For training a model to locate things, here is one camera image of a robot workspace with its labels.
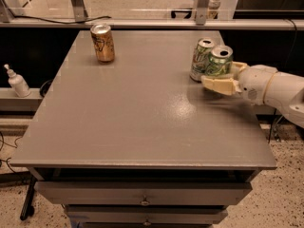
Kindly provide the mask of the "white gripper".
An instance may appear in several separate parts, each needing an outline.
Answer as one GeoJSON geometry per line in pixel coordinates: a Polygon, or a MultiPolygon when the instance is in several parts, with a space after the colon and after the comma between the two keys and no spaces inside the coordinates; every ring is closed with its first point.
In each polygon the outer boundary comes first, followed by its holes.
{"type": "Polygon", "coordinates": [[[233,61],[230,72],[233,78],[202,76],[202,85],[227,96],[241,92],[245,100],[255,105],[263,105],[266,88],[278,70],[271,66],[248,66],[246,63],[233,61]]]}

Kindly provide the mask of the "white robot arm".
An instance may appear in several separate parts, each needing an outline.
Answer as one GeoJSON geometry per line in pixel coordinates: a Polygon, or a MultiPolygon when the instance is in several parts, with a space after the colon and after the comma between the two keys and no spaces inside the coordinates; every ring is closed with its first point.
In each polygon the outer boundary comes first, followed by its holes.
{"type": "Polygon", "coordinates": [[[233,62],[231,71],[201,77],[202,85],[223,95],[239,94],[254,105],[277,109],[285,119],[304,127],[304,78],[275,67],[233,62]]]}

